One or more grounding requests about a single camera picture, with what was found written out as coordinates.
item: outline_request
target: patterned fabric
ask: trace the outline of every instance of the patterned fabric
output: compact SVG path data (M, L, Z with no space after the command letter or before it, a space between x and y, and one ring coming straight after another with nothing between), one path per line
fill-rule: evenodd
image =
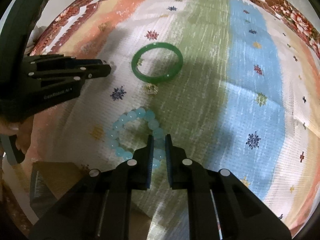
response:
M177 46L184 65L148 96L130 61L152 41ZM113 71L87 81L78 99L35 117L50 113L50 124L38 122L30 162L115 168L122 160L104 134L120 114L145 106L188 157L214 171L230 169L293 236L319 203L319 33L286 0L76 0L31 54L47 53L99 58ZM139 69L158 75L174 60L152 50ZM121 134L133 150L147 136L139 121ZM186 194L169 189L165 161L151 189L132 199L153 218L150 239L187 239Z

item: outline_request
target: light blue bead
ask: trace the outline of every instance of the light blue bead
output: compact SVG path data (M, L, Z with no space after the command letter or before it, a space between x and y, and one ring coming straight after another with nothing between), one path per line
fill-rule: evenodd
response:
M162 160L165 157L165 151L160 149L155 149L153 151L153 157L157 160Z
M111 131L108 131L108 132L107 132L107 137L108 137L109 139L117 139L118 136L119 136L119 134L118 134L118 132L115 131L115 130L111 130Z
M127 114L127 118L129 121L134 121L137 119L137 114L135 111L130 111L128 114Z
M164 140L162 138L160 138L160 139L157 139L157 140L153 141L153 146L156 149L164 149L165 142L164 142Z
M133 155L131 152L124 152L122 155L122 158L124 158L125 161L132 159Z
M155 113L151 110L146 111L146 115L144 116L144 119L148 122L150 122L152 119L156 117Z
M164 132L162 128L157 128L155 130L153 130L152 135L154 137L154 139L160 139L164 137Z
M113 130L120 131L122 129L122 124L119 123L119 121L116 121L112 125Z
M118 146L119 146L119 143L117 140L109 140L108 141L108 146L111 148L111 149L116 149Z
M148 127L151 130L157 129L159 127L159 122L156 119L152 119L148 122Z
M153 161L152 161L152 169L156 169L156 168L159 168L160 167L160 161L153 158Z
M121 114L121 116L118 119L118 122L122 125L126 124L128 121L128 117L125 114Z
M143 118L143 117L146 115L146 111L144 110L144 108L139 107L139 108L136 110L136 114L137 114L137 117L138 117L138 118Z
M116 156L122 157L124 152L125 152L125 150L122 147L117 147L116 148Z

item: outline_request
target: blue snowflake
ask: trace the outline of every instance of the blue snowflake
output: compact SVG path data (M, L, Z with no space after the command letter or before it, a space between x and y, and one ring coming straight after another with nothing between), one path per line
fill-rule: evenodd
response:
M251 150L255 147L259 148L259 141L261 138L257 135L257 132L254 132L254 134L249 134L249 138L245 144L248 144L249 147L251 147Z
M112 94L110 95L113 99L113 101L119 100L119 99L123 99L124 94L126 94L127 92L124 91L123 86L121 86L120 88L114 88L114 91L112 92Z
M169 6L167 9L170 10L170 11L176 11L177 10L177 8L175 6Z

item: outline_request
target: metal screw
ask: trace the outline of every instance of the metal screw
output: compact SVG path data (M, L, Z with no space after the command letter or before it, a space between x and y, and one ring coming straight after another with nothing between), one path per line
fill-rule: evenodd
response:
M99 175L99 170L93 169L93 170L89 171L89 175L90 175L90 177L97 177Z
M186 166L189 166L189 165L192 164L192 160L190 160L190 159L184 159L184 160L182 161L182 164L184 164L184 165L186 165Z
M130 160L128 160L127 161L127 164L129 165L129 166L134 166L134 165L137 165L137 161L136 160L134 160L134 159L130 159Z
M227 169L222 169L222 170L220 171L220 174L221 174L222 176L228 177L228 176L230 175L230 171L227 170Z

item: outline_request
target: green ring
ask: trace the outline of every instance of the green ring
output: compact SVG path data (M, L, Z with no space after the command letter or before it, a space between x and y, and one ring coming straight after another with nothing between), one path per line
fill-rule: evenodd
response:
M172 66L172 68L170 68L170 70L167 74L157 76L157 77L149 77L149 76L142 74L138 70L138 68L137 68L138 60L140 59L142 54L144 54L148 50L156 49L156 48L165 48L165 49L169 49L169 50L173 51L178 56L179 61L178 61L178 63L174 64ZM183 56L182 56L180 50L176 46L173 46L172 44L169 44L166 42L154 42L154 43L151 43L151 44L148 44L148 45L142 47L133 56L132 62L131 62L132 71L135 74L135 76L137 78L139 78L140 80L147 82L147 83L151 83L151 84L158 84L160 82L168 81L168 80L174 78L175 75L178 74L179 71L181 70L182 65L183 65Z

